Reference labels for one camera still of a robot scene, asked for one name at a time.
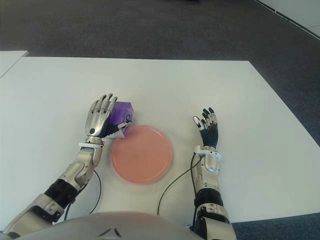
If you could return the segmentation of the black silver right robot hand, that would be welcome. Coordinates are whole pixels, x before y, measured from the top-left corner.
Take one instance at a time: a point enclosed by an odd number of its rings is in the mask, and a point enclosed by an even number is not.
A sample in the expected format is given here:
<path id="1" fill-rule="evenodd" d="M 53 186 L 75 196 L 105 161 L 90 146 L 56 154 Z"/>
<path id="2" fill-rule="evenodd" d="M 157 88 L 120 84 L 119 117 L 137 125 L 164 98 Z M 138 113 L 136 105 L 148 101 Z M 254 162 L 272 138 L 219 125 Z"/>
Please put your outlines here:
<path id="1" fill-rule="evenodd" d="M 215 111 L 209 107 L 202 111 L 203 119 L 193 116 L 193 121 L 200 132 L 204 147 L 217 148 L 219 140 L 218 120 Z"/>

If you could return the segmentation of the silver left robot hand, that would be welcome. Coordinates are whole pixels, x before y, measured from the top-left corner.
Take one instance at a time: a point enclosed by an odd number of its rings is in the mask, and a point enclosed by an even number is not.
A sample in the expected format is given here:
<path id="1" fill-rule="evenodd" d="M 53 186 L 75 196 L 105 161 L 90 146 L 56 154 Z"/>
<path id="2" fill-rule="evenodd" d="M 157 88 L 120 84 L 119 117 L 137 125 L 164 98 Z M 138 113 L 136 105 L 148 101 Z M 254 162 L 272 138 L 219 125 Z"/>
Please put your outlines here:
<path id="1" fill-rule="evenodd" d="M 104 138 L 125 137 L 133 121 L 134 110 L 130 102 L 117 100 L 109 93 L 93 102 L 85 123 L 85 142 L 97 143 Z"/>

